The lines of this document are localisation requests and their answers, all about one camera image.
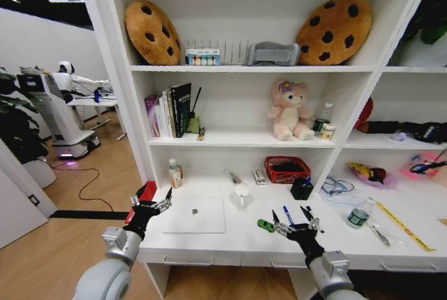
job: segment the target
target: drawer handle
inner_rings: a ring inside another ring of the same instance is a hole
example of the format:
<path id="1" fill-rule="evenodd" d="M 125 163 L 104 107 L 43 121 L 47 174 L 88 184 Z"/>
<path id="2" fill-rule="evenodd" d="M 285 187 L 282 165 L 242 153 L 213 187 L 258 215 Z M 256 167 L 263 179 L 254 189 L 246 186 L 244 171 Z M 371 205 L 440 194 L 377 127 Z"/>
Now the drawer handle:
<path id="1" fill-rule="evenodd" d="M 305 265 L 276 265 L 273 260 L 270 260 L 270 265 L 276 269 L 307 269 Z"/>
<path id="2" fill-rule="evenodd" d="M 194 265 L 195 267 L 210 267 L 212 266 L 212 256 L 208 263 L 185 263 L 185 262 L 169 262 L 166 260 L 166 256 L 163 256 L 163 264 L 167 265 Z"/>
<path id="3" fill-rule="evenodd" d="M 384 263 L 380 262 L 380 265 L 385 271 L 388 272 L 439 272 L 439 269 L 433 263 L 429 267 L 387 267 Z"/>

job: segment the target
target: pink plush toy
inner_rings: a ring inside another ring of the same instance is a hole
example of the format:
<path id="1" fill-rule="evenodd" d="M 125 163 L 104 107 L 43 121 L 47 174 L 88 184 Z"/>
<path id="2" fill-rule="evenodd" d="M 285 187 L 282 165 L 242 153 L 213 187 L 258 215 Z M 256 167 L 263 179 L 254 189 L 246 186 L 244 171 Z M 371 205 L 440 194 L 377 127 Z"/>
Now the pink plush toy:
<path id="1" fill-rule="evenodd" d="M 311 140 L 315 132 L 306 126 L 311 111 L 303 107 L 306 103 L 307 84 L 278 81 L 272 90 L 274 107 L 269 108 L 267 117 L 273 120 L 273 133 L 278 140 L 292 137 L 299 140 Z"/>

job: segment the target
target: black book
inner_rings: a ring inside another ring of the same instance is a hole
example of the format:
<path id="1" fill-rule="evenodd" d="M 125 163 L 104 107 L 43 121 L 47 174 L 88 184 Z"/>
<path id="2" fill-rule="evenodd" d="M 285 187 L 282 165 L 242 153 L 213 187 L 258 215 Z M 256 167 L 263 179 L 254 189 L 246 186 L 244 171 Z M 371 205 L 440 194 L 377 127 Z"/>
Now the black book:
<path id="1" fill-rule="evenodd" d="M 191 105 L 191 83 L 171 87 L 175 130 L 177 137 L 183 136 L 189 124 L 189 110 Z"/>

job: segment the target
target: water bottle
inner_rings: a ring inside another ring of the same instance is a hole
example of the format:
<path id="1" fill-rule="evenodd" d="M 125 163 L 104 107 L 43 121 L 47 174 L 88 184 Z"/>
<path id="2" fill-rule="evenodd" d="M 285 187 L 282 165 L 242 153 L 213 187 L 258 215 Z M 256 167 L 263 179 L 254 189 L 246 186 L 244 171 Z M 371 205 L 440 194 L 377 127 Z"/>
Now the water bottle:
<path id="1" fill-rule="evenodd" d="M 372 197 L 367 197 L 363 202 L 356 205 L 348 215 L 346 220 L 348 225 L 355 229 L 361 228 L 371 215 L 375 204 L 376 201 Z"/>
<path id="2" fill-rule="evenodd" d="M 314 122 L 314 127 L 312 130 L 315 133 L 319 133 L 323 127 L 323 124 L 330 123 L 330 118 L 332 117 L 332 108 L 334 107 L 333 103 L 325 103 L 324 108 L 320 110 L 319 113 L 315 115 L 316 119 Z"/>

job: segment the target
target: table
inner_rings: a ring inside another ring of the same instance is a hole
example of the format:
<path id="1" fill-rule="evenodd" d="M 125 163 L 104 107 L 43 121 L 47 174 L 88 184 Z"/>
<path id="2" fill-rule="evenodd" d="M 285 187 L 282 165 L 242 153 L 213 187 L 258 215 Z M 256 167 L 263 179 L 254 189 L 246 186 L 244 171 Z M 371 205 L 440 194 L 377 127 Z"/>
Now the table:
<path id="1" fill-rule="evenodd" d="M 119 121 L 119 125 L 121 126 L 121 130 L 122 130 L 122 134 L 117 138 L 117 141 L 121 140 L 124 136 L 126 136 L 126 129 L 124 127 L 122 118 L 121 118 L 121 113 L 119 111 L 118 108 L 118 102 L 115 98 L 115 95 L 103 95 L 100 99 L 99 99 L 99 103 L 96 103 L 93 99 L 93 97 L 82 97 L 82 98 L 76 98 L 73 99 L 72 101 L 70 101 L 69 103 L 67 103 L 68 106 L 71 107 L 71 109 L 73 110 L 73 113 L 75 115 L 76 120 L 78 121 L 81 129 L 84 128 L 84 121 L 81 119 L 78 111 L 76 110 L 75 106 L 91 106 L 94 107 L 96 115 L 98 116 L 98 124 L 96 124 L 92 130 L 95 130 L 103 125 L 105 125 L 106 123 L 110 122 L 110 119 L 105 120 L 103 118 L 103 115 L 101 113 L 101 109 L 99 107 L 115 107 L 115 110 L 117 112 L 117 116 L 118 116 L 118 121 Z"/>
<path id="2" fill-rule="evenodd" d="M 241 178 L 245 183 L 252 178 Z M 249 267 L 276 267 L 288 269 L 299 299 L 310 299 L 316 288 L 305 256 L 299 246 L 277 233 L 270 234 L 257 227 L 259 218 L 272 220 L 272 208 L 283 223 L 287 218 L 282 211 L 285 204 L 296 223 L 306 222 L 300 206 L 309 205 L 321 219 L 325 230 L 317 240 L 327 251 L 341 250 L 348 257 L 350 269 L 382 271 L 447 271 L 447 227 L 437 219 L 446 218 L 447 189 L 430 181 L 412 181 L 399 177 L 400 188 L 378 190 L 356 181 L 356 187 L 384 204 L 406 226 L 436 251 L 420 249 L 400 228 L 381 211 L 373 218 L 393 233 L 402 243 L 386 248 L 368 227 L 355 230 L 345 223 L 350 208 L 334 208 L 324 202 L 318 193 L 307 201 L 295 201 L 290 185 L 258 187 L 249 185 L 253 200 L 246 211 L 236 211 L 230 201 L 233 185 L 222 174 L 221 179 L 209 177 L 184 178 L 183 185 L 173 192 L 180 196 L 221 196 L 224 201 L 226 232 L 224 234 L 163 234 L 163 216 L 153 218 L 147 226 L 147 236 L 140 245 L 138 260 L 163 298 L 171 265 L 235 265 Z M 157 190 L 154 201 L 162 200 L 169 189 L 166 183 Z"/>

